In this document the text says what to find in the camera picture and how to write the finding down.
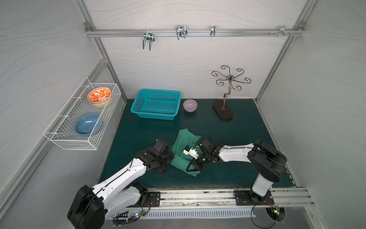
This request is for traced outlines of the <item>green long pants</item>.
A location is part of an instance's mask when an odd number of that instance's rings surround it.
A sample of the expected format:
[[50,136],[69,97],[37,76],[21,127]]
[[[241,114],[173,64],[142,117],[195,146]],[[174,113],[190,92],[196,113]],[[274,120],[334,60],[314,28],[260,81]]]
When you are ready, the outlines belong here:
[[184,149],[186,146],[196,143],[200,138],[201,136],[191,133],[186,128],[179,130],[177,139],[172,146],[172,152],[175,154],[175,157],[170,165],[186,174],[189,174],[190,176],[196,177],[200,173],[199,171],[186,171],[189,163],[193,160],[193,157],[191,155],[184,154]]

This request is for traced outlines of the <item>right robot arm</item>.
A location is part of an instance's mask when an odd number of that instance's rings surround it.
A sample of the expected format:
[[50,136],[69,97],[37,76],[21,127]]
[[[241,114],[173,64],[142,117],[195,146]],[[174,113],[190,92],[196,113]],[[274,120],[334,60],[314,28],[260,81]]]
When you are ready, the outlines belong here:
[[201,154],[191,145],[183,150],[184,154],[193,157],[186,168],[187,172],[201,171],[204,165],[210,163],[251,163],[259,173],[249,191],[251,198],[264,199],[272,185],[281,180],[286,168],[287,157],[262,139],[243,146],[215,147],[208,139],[201,138],[195,145],[201,150]]

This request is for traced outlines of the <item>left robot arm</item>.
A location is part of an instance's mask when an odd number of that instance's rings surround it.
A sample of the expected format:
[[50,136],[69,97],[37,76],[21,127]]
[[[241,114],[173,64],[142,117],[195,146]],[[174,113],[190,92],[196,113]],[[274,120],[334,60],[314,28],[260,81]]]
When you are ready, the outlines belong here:
[[149,171],[159,175],[165,172],[175,154],[162,140],[153,147],[138,152],[121,170],[105,181],[89,187],[82,186],[76,193],[67,219],[76,229],[99,229],[104,222],[121,209],[137,204],[145,199],[147,189],[130,184]]

